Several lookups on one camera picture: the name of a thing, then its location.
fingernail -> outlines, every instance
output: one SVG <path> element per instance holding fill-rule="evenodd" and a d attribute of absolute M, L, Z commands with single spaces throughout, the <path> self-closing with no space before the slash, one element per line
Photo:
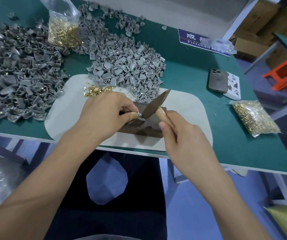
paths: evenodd
<path fill-rule="evenodd" d="M 159 127 L 163 130 L 165 128 L 165 122 L 159 122 Z"/>
<path fill-rule="evenodd" d="M 130 121 L 138 118 L 138 114 L 136 112 L 131 112 Z"/>

left hand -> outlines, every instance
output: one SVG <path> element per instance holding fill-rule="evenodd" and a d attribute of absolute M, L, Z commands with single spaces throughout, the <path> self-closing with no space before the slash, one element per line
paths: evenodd
<path fill-rule="evenodd" d="M 129 111 L 119 115 L 120 111 Z M 124 93 L 106 91 L 85 102 L 73 133 L 99 145 L 116 133 L 125 123 L 138 117 L 138 108 Z"/>

wooden knife handle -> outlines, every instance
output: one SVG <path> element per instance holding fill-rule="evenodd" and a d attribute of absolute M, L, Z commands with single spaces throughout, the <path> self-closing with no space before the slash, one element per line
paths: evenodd
<path fill-rule="evenodd" d="M 177 129 L 174 126 L 173 122 L 170 120 L 170 118 L 168 117 L 168 115 L 165 113 L 165 111 L 159 107 L 157 109 L 157 111 L 155 112 L 155 114 L 158 116 L 158 118 L 162 121 L 167 123 L 168 125 L 171 126 L 171 128 L 173 129 L 173 132 L 177 135 Z"/>

knife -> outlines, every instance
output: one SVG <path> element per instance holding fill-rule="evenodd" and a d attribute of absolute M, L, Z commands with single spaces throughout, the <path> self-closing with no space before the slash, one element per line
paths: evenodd
<path fill-rule="evenodd" d="M 149 119 L 153 114 L 156 114 L 160 121 L 163 121 L 171 126 L 173 129 L 173 132 L 177 135 L 177 129 L 174 126 L 173 122 L 170 120 L 170 118 L 167 116 L 165 111 L 161 108 L 161 105 L 167 98 L 168 94 L 170 93 L 170 89 L 160 94 L 158 97 L 156 97 L 148 106 L 145 108 L 145 110 L 142 113 L 138 112 L 138 119 L 140 120 L 146 120 Z"/>

smartphone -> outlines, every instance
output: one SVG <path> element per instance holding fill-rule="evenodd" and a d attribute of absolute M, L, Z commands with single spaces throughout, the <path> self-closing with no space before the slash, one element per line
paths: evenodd
<path fill-rule="evenodd" d="M 228 73 L 218 69 L 211 69 L 208 88 L 215 92 L 228 92 Z"/>

